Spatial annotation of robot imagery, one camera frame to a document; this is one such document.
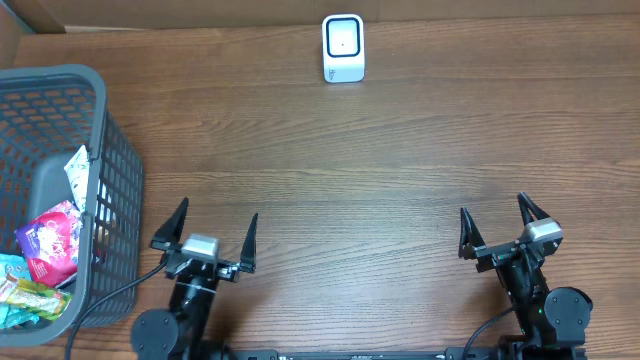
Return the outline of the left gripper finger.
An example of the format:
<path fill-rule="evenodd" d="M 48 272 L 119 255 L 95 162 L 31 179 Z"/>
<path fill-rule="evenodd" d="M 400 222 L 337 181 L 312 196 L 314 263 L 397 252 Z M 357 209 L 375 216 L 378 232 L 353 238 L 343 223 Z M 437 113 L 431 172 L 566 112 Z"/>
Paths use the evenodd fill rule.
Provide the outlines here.
<path fill-rule="evenodd" d="M 256 267 L 256 234 L 257 234 L 258 214 L 255 213 L 249 225 L 245 241 L 240 255 L 241 268 Z"/>
<path fill-rule="evenodd" d="M 175 212 L 155 232 L 151 239 L 152 246 L 174 246 L 178 244 L 189 207 L 189 199 L 184 197 Z"/>

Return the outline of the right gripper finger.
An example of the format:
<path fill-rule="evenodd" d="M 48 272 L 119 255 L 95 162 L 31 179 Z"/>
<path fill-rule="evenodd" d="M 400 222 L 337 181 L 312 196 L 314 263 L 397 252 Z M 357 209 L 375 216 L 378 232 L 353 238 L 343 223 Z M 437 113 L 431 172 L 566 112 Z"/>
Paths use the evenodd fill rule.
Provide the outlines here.
<path fill-rule="evenodd" d="M 550 217 L 525 192 L 520 192 L 517 200 L 524 225 Z"/>
<path fill-rule="evenodd" d="M 486 244 L 480 231 L 478 230 L 469 210 L 466 207 L 460 209 L 461 232 L 460 250 L 479 250 L 485 248 Z"/>

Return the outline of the white tube with gold cap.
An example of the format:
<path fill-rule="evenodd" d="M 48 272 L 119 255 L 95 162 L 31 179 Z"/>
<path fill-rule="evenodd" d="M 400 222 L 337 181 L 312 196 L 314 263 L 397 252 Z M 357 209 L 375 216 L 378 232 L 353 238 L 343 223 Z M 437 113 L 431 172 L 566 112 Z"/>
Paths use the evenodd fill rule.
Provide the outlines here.
<path fill-rule="evenodd" d="M 64 166 L 76 207 L 80 212 L 86 210 L 87 189 L 89 183 L 90 161 L 85 145 Z"/>

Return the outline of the red purple snack packet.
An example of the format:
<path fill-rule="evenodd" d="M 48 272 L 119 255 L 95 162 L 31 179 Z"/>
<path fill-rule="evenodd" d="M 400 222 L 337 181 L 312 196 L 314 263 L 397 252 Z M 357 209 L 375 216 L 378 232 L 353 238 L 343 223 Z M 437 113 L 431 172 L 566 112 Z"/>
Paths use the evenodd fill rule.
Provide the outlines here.
<path fill-rule="evenodd" d="M 34 282 L 58 287 L 78 268 L 81 213 L 66 200 L 14 231 Z"/>

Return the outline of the green juice pouch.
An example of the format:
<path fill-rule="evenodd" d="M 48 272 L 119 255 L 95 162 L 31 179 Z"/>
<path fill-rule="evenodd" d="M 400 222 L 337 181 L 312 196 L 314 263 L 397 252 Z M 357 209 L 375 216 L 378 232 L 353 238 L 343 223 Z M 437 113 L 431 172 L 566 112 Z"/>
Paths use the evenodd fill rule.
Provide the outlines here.
<path fill-rule="evenodd" d="M 49 321 L 57 320 L 67 309 L 72 295 L 10 274 L 1 277 L 1 302 Z"/>

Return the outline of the teal snack packet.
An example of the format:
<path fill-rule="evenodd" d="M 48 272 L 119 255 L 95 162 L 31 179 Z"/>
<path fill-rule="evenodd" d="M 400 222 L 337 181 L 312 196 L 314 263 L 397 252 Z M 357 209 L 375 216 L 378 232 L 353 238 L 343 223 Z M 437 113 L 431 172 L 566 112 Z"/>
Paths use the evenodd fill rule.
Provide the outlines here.
<path fill-rule="evenodd" d="M 31 281 L 31 274 L 26 260 L 18 255 L 1 255 L 1 276 L 11 274 L 17 278 Z M 25 324 L 37 324 L 39 317 L 14 305 L 1 303 L 1 328 L 7 329 Z"/>

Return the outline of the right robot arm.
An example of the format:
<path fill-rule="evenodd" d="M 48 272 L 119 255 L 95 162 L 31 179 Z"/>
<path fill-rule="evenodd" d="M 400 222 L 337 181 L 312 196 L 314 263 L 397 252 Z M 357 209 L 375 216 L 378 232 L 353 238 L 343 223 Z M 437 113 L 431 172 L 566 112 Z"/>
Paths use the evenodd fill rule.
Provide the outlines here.
<path fill-rule="evenodd" d="M 483 323 L 467 340 L 458 359 L 585 359 L 586 328 L 592 299 L 575 287 L 551 289 L 542 272 L 564 233 L 559 222 L 526 193 L 517 195 L 523 232 L 514 241 L 489 247 L 469 210 L 460 209 L 458 256 L 475 260 L 479 273 L 493 270 L 510 306 Z M 521 333 L 503 335 L 491 348 L 476 348 L 476 339 L 509 314 Z"/>

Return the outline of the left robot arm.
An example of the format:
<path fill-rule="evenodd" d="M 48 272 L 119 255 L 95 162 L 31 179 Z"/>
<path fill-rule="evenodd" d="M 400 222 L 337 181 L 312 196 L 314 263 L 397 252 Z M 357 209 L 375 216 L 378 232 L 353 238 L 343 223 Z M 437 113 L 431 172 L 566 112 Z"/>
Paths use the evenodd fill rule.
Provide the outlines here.
<path fill-rule="evenodd" d="M 251 219 L 240 259 L 219 257 L 219 240 L 191 234 L 182 240 L 189 200 L 153 235 L 150 247 L 163 252 L 160 269 L 174 282 L 166 309 L 141 313 L 131 329 L 131 345 L 140 359 L 234 359 L 225 341 L 204 338 L 211 307 L 221 281 L 235 282 L 239 274 L 254 273 L 258 216 Z"/>

